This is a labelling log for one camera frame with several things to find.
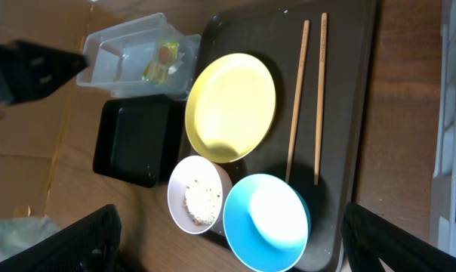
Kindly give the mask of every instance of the transparent plastic bin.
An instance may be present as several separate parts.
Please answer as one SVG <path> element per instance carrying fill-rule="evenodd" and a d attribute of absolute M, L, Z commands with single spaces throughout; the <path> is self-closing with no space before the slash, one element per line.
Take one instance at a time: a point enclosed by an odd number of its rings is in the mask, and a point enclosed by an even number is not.
<path fill-rule="evenodd" d="M 90 34 L 84 55 L 90 66 L 77 76 L 77 85 L 102 88 L 114 97 L 151 94 L 185 94 L 193 83 L 200 36 L 183 36 L 162 13 L 122 23 Z M 179 43 L 177 58 L 162 81 L 155 69 L 143 74 L 149 63 L 159 60 L 166 42 Z"/>

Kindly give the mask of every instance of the wooden chopstick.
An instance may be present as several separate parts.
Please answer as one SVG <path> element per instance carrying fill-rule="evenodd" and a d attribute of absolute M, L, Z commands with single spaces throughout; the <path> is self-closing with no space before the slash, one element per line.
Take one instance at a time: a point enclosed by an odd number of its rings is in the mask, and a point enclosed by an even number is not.
<path fill-rule="evenodd" d="M 303 22 L 302 45 L 300 47 L 300 59 L 298 60 L 297 84 L 295 86 L 294 112 L 291 116 L 290 143 L 288 144 L 287 172 L 285 182 L 288 183 L 291 171 L 291 161 L 294 158 L 295 136 L 297 135 L 298 112 L 300 110 L 300 97 L 302 95 L 303 71 L 305 70 L 305 57 L 307 54 L 307 42 L 309 40 L 310 22 Z"/>
<path fill-rule="evenodd" d="M 322 123 L 324 120 L 324 89 L 325 89 L 325 55 L 327 48 L 327 13 L 322 14 L 320 27 L 320 58 L 319 87 L 317 90 L 317 121 L 316 121 L 316 160 L 313 166 L 315 185 L 319 184 L 320 151 L 322 149 Z"/>

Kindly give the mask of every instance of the black plastic tray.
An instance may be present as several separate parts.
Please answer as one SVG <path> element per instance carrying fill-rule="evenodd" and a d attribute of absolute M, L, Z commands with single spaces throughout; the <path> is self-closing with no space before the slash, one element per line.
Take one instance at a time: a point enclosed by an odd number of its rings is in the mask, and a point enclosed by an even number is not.
<path fill-rule="evenodd" d="M 359 149 L 376 0 L 269 2 L 224 11 L 206 26 L 197 77 L 214 60 L 248 53 L 262 60 L 276 85 L 276 115 L 262 143 L 245 158 L 221 165 L 236 183 L 267 173 L 285 179 L 303 21 L 310 20 L 307 63 L 290 185 L 305 199 L 312 218 L 307 249 L 294 270 L 339 270 L 344 252 L 340 223 L 351 200 Z M 313 185 L 320 23 L 328 13 L 325 112 L 321 180 Z M 186 135 L 182 156 L 195 153 Z M 223 224 L 202 235 L 229 249 Z"/>

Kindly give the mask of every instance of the black square container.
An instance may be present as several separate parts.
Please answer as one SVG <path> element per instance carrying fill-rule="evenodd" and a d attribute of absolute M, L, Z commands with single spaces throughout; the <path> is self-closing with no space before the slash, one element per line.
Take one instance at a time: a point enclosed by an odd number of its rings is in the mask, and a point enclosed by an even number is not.
<path fill-rule="evenodd" d="M 94 172 L 143 187 L 166 182 L 176 166 L 183 107 L 164 95 L 104 104 Z"/>

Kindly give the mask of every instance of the wooden table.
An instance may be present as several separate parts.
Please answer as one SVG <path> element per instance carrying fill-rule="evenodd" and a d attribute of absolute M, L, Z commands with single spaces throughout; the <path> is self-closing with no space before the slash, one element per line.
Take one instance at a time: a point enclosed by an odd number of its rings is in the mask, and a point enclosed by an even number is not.
<path fill-rule="evenodd" d="M 98 2 L 87 32 L 165 13 L 182 33 L 202 33 L 219 11 L 257 0 Z M 356 201 L 415 236 L 429 239 L 441 69 L 440 0 L 381 1 L 368 88 Z M 180 231 L 166 186 L 146 189 L 92 172 L 105 91 L 70 82 L 66 126 L 45 213 L 61 227 L 107 203 L 122 220 L 122 251 L 149 271 L 247 270 L 229 251 Z"/>

